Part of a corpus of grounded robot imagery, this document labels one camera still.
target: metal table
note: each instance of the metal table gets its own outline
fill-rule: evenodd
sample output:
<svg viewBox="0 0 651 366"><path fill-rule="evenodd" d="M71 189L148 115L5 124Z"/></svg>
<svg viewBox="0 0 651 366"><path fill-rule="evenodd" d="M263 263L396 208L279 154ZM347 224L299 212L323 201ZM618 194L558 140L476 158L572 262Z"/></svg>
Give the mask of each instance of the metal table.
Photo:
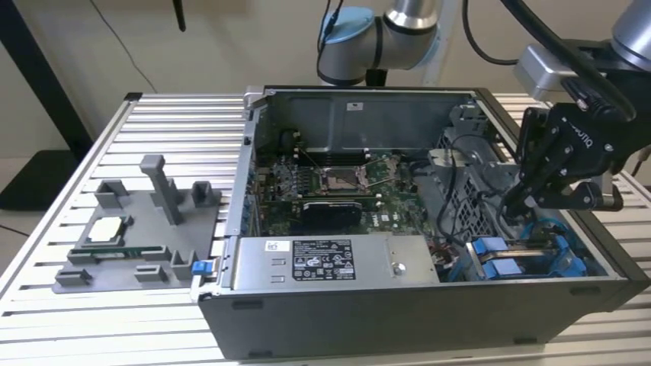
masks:
<svg viewBox="0 0 651 366"><path fill-rule="evenodd" d="M515 120L528 106L542 105L523 95L498 97ZM100 180L121 178L128 190L151 189L137 166L145 153L165 154L165 174L180 188L200 178L223 190L213 252L220 250L244 125L241 103L240 95L145 95L124 101L0 278L0 365L237 364L221 356L188 289L56 295L49 285L89 220ZM626 208L598 213L598 218L651 275L651 195L627 173L616 184ZM587 315L544 347L281 364L470 363L651 364L651 291L618 311Z"/></svg>

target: black stand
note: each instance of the black stand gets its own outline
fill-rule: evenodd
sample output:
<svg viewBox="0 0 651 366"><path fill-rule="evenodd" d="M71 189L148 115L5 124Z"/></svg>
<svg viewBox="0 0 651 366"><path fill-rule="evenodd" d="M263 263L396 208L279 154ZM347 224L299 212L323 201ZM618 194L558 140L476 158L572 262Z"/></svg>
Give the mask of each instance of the black stand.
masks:
<svg viewBox="0 0 651 366"><path fill-rule="evenodd" d="M0 41L71 149L36 153L0 193L0 209L45 210L92 140L12 0L0 0Z"/></svg>

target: cable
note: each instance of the cable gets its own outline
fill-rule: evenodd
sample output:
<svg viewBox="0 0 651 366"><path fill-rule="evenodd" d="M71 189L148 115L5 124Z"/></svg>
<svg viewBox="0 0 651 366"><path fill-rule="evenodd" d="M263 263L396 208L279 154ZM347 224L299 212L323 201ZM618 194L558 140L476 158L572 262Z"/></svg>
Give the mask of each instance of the cable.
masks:
<svg viewBox="0 0 651 366"><path fill-rule="evenodd" d="M622 114L623 120L626 122L635 120L636 110L627 97L602 76L588 60L567 46L556 33L554 33L531 11L527 4L522 0L502 0L502 3L514 18L520 22L523 28L534 36L536 41L540 42L542 46L550 50L551 54L556 56L562 63L567 64L594 91L615 107Z"/></svg>
<svg viewBox="0 0 651 366"><path fill-rule="evenodd" d="M20 231L20 230L16 230L16 229L13 229L13 228L11 228L8 226L4 226L1 224L0 224L0 229L8 230L8 231L11 231L11 232L13 232L13 233L16 233L19 235L23 235L23 236L29 236L29 234L27 234L25 232Z"/></svg>
<svg viewBox="0 0 651 366"><path fill-rule="evenodd" d="M326 12L323 13L322 23L319 26L319 38L316 39L316 52L322 52L322 36L323 36L323 25L326 24L326 17L328 16L328 10L332 0L328 0L328 4L326 5Z"/></svg>
<svg viewBox="0 0 651 366"><path fill-rule="evenodd" d="M518 64L518 59L496 59L486 54L482 48L478 45L478 41L472 35L470 30L470 21L468 21L468 0L463 1L462 10L460 10L460 19L463 22L466 38L468 39L470 46L472 47L475 53L482 57L488 63L499 66L514 66Z"/></svg>
<svg viewBox="0 0 651 366"><path fill-rule="evenodd" d="M156 88L153 87L153 84L152 84L152 81L149 80L149 78L144 75L144 72L143 70L140 70L139 68L139 65L135 63L135 59L133 59L133 56L131 55L131 52L129 52L129 49L127 48L127 45L124 44L123 42L123 39L120 38L120 36L117 35L117 32L115 31L113 27L111 27L111 24L109 22L105 20L104 18L104 15L101 14L101 10L100 8L97 7L96 3L95 3L95 0L88 0L91 2L91 5L92 7L95 8L95 11L97 13L97 15L100 15L100 18L101 18L101 21L104 22L107 28L111 30L111 33L113 33L113 36L115 38L117 39L117 42L120 43L121 45L121 48L124 49L124 52L127 53L127 56L129 56L129 60L131 60L131 64L133 65L135 67L135 70L139 72L139 74L143 76L143 79L144 81L149 84L149 87L152 88L153 92L157 93L159 91L156 90Z"/></svg>
<svg viewBox="0 0 651 366"><path fill-rule="evenodd" d="M447 183L447 192L446 192L443 206L440 207L439 215L436 215L436 227L439 228L439 231L448 242L452 242L459 246L463 246L464 243L443 229L443 215L446 209L448 208L450 202L452 201L452 193L455 191L455 185L456 185L456 159L451 149L450 149L450 159L452 160L452 170L450 171L450 182Z"/></svg>
<svg viewBox="0 0 651 366"><path fill-rule="evenodd" d="M502 199L502 201L499 202L498 212L496 212L498 217L495 218L495 221L498 221L498 226L503 234L508 236L510 239L514 239L511 231L508 231L507 227L504 226L503 215L502 215L503 211L504 211L504 199Z"/></svg>
<svg viewBox="0 0 651 366"><path fill-rule="evenodd" d="M326 22L326 17L328 16L331 0L328 0L328 6L326 7L326 12L323 13L322 19L322 28L319 29L319 55L316 56L316 73L319 74L319 62L322 60L323 49L326 48L326 40L328 39L332 30L335 29L336 19L339 18L339 12L342 10L342 5L344 4L344 0L339 0L339 4L336 5L335 11L332 12L332 16L328 19L328 24L326 28L323 28L323 22Z"/></svg>
<svg viewBox="0 0 651 366"><path fill-rule="evenodd" d="M643 162L638 162L638 163L635 164L635 168L632 169L632 173L631 173L631 175L632 175L634 177L638 175L638 172L640 171L640 168L642 168L642 163L643 163Z"/></svg>

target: power supply label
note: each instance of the power supply label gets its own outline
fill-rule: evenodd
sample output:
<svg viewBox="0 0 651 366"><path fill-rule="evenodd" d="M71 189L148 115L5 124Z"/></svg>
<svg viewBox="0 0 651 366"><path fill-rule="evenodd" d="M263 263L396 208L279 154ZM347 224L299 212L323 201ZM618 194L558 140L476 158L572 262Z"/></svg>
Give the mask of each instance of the power supply label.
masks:
<svg viewBox="0 0 651 366"><path fill-rule="evenodd" d="M292 277L296 281L355 279L350 240L294 240Z"/></svg>

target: label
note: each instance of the label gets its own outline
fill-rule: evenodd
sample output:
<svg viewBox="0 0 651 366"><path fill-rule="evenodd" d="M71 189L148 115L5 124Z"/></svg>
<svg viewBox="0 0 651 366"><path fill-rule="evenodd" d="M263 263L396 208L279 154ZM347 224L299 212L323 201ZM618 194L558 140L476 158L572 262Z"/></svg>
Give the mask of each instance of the label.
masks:
<svg viewBox="0 0 651 366"><path fill-rule="evenodd" d="M355 279L350 240L294 240L292 277L296 281Z"/></svg>
<svg viewBox="0 0 651 366"><path fill-rule="evenodd" d="M363 111L364 110L364 104L360 102L347 103L346 104L346 110L347 111Z"/></svg>
<svg viewBox="0 0 651 366"><path fill-rule="evenodd" d="M289 241L288 240L268 240L264 244L265 252L288 252L289 251Z"/></svg>

